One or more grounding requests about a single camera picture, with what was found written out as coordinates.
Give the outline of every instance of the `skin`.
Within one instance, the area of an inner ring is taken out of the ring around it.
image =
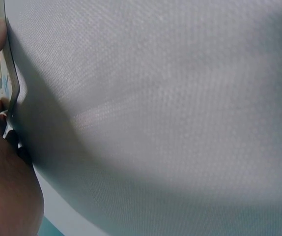
[[[0,50],[5,40],[6,24],[0,19]],[[35,236],[44,213],[43,194],[28,153],[18,149],[14,131],[2,137],[5,128],[6,117],[0,115],[0,236]]]

